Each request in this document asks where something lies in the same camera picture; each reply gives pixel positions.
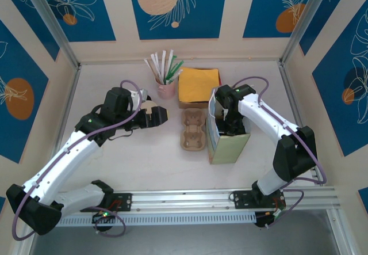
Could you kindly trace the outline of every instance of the yellow napkin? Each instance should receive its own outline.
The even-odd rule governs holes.
[[[181,68],[179,76],[179,101],[209,101],[212,88],[219,85],[219,70]]]

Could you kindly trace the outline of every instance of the beige wall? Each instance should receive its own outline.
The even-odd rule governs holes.
[[[368,146],[344,157],[329,121],[312,72],[365,0],[341,0],[324,29],[304,57],[298,47],[287,72],[294,86],[305,124],[316,133],[317,151],[328,177],[328,184],[338,191],[362,254],[368,254],[368,215],[358,190],[368,187]]]
[[[279,58],[289,38],[243,39],[252,0],[225,0],[219,39],[139,40],[132,0],[104,0],[116,41],[71,43],[81,62],[142,60],[174,49],[181,58]]]
[[[74,71],[62,53],[59,54],[57,62],[53,61],[11,0],[0,0],[0,5],[0,20],[49,79],[21,162],[17,164],[0,156],[0,196],[5,197],[5,192],[12,183],[22,185],[48,161],[57,137]],[[9,203],[5,201],[0,215],[1,254],[8,254],[8,251],[10,254],[10,247],[15,244],[11,231],[13,216]]]

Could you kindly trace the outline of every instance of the cup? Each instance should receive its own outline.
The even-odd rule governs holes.
[[[168,100],[175,96],[175,81],[170,83],[169,85],[162,85],[158,81],[156,81],[157,85],[157,94],[163,100]]]

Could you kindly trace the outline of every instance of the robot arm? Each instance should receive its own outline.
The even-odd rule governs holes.
[[[313,131],[309,127],[299,128],[297,125],[280,116],[262,100],[258,102],[259,97],[252,87],[242,85],[236,89],[232,89],[228,85],[224,85],[217,89],[215,97],[223,108],[229,110],[227,116],[236,116],[238,114],[240,118],[249,118],[276,145],[273,169],[252,186],[252,196],[257,203],[262,202],[267,196],[275,193],[297,176],[315,166],[313,159],[286,127],[289,127],[290,130],[295,132],[316,156],[317,152]],[[277,118],[281,119],[283,124],[279,123],[274,116],[262,107],[268,109]],[[225,127],[229,127],[231,124],[241,123],[234,122],[233,119],[228,121],[225,118],[226,122],[230,123],[225,125]]]
[[[141,90],[141,96],[143,101],[145,101],[147,99],[147,91]],[[160,106],[152,107],[150,113],[147,113],[146,109],[141,109],[131,121],[124,125],[101,131],[82,140],[73,149],[69,149],[69,147],[93,131],[107,128],[126,120],[137,109],[139,98],[137,92],[132,92],[121,87],[114,87],[108,91],[104,103],[81,118],[67,143],[35,176],[25,182],[22,187],[13,184],[6,191],[7,198],[14,213],[17,211],[25,195],[33,187],[35,189],[31,191],[19,217],[39,235],[44,235],[51,231],[61,218],[69,214],[91,206],[99,205],[105,208],[111,202],[110,196],[113,190],[100,180],[93,181],[88,186],[71,192],[59,193],[59,191],[80,164],[101,147],[108,138],[115,135],[116,129],[131,131],[137,128],[149,128],[161,125],[167,121],[166,110]],[[45,175],[42,181],[37,184],[36,181],[39,177],[64,152],[66,154]]]

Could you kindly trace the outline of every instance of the white table surface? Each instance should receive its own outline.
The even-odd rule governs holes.
[[[288,97],[276,62],[201,61],[185,63],[186,67],[218,68],[223,84],[232,85],[250,75],[260,75],[270,81],[262,97],[286,119],[294,122]],[[234,164],[210,165],[207,148],[185,151],[179,140],[183,130],[177,96],[161,100],[147,66],[142,63],[85,65],[67,120],[63,144],[80,118],[103,103],[108,90],[119,86],[123,79],[133,80],[148,90],[152,100],[165,107],[169,120],[156,128],[135,130],[129,138],[107,141],[68,179],[63,191],[69,191],[100,179],[116,191],[249,188],[272,168],[275,146],[268,136],[252,123],[251,137]],[[259,93],[265,83],[247,82]],[[126,133],[119,130],[116,136]],[[304,177],[311,177],[307,172]],[[297,185],[313,185],[298,181]]]

